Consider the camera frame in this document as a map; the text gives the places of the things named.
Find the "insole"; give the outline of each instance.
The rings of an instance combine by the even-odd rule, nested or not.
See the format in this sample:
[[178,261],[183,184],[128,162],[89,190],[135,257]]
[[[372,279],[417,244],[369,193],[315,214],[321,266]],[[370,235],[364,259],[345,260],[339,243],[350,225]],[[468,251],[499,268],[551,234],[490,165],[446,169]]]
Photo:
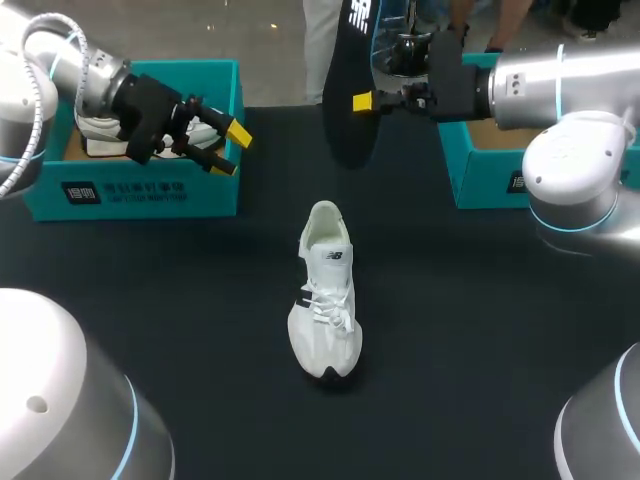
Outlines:
[[375,90],[371,50],[381,0],[343,0],[333,59],[324,86],[322,115],[334,159],[350,168],[369,161],[379,115],[353,113],[353,96]]

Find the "person's leg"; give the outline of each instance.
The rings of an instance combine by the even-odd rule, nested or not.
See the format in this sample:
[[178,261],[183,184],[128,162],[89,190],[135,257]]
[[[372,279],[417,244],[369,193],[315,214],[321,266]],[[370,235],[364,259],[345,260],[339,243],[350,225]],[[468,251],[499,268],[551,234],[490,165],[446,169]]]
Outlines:
[[621,3],[621,0],[578,0],[570,20],[585,31],[604,32],[619,17]]
[[449,30],[453,30],[461,42],[467,34],[467,20],[473,11],[475,0],[451,0],[449,4]]
[[502,0],[500,19],[493,37],[489,40],[487,51],[499,52],[516,36],[522,22],[529,13],[533,0]]
[[322,102],[322,91],[336,45],[342,0],[302,0],[302,5],[307,24],[304,41],[307,101],[318,104]]

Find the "shoe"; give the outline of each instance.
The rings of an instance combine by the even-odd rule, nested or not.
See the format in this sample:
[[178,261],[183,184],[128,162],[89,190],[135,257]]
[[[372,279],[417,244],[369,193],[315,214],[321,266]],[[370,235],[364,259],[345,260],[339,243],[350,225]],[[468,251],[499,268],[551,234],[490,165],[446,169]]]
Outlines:
[[[120,122],[111,118],[85,118],[76,116],[76,123],[82,137],[82,147],[89,157],[121,157],[127,151],[127,142],[123,142],[118,138],[120,133]],[[200,122],[195,117],[187,127],[187,135],[189,135],[189,143],[199,148],[207,148],[220,140],[218,132],[207,125]],[[163,138],[166,148],[156,154],[160,158],[178,158],[171,151],[173,139],[169,135]]]
[[496,47],[487,47],[484,50],[484,53],[504,53],[504,50],[502,48],[496,48]]
[[362,328],[355,318],[353,246],[333,203],[323,201],[313,207],[298,255],[307,280],[289,313],[293,352],[312,377],[343,379],[360,357]]
[[569,18],[564,17],[562,19],[562,27],[564,31],[570,36],[574,37],[579,42],[591,43],[598,39],[598,36],[605,32],[598,32],[596,30],[584,30],[575,25]]

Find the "teal cardboard box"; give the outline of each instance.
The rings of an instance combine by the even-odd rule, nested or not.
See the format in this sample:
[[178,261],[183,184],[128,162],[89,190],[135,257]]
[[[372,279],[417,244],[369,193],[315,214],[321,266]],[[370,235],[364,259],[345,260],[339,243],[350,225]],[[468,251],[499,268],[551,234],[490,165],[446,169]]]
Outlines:
[[[234,60],[140,61],[146,73],[181,92],[204,97],[210,107],[244,122],[242,87]],[[74,133],[73,111],[61,103],[42,174],[25,194],[36,221],[223,217],[236,214],[239,168],[233,177],[205,173],[188,159],[66,158]],[[241,149],[226,142],[225,158],[239,165]]]
[[[495,54],[468,54],[465,63],[493,67]],[[438,126],[453,196],[458,208],[528,208],[522,159],[540,132],[500,132],[493,120],[443,123]],[[628,151],[622,181],[640,188],[640,138]]]

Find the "black table surface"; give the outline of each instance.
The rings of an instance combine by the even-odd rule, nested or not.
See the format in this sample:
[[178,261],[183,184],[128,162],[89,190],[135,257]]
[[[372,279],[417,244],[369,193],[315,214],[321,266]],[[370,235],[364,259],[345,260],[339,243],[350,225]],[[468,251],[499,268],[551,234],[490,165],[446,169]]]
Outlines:
[[[237,218],[35,224],[0,204],[0,285],[61,303],[165,419],[179,479],[558,478],[564,402],[640,338],[637,270],[555,253],[525,211],[458,211],[437,129],[385,119],[362,171],[317,107],[249,109]],[[297,241],[335,201],[363,376],[301,374]]]

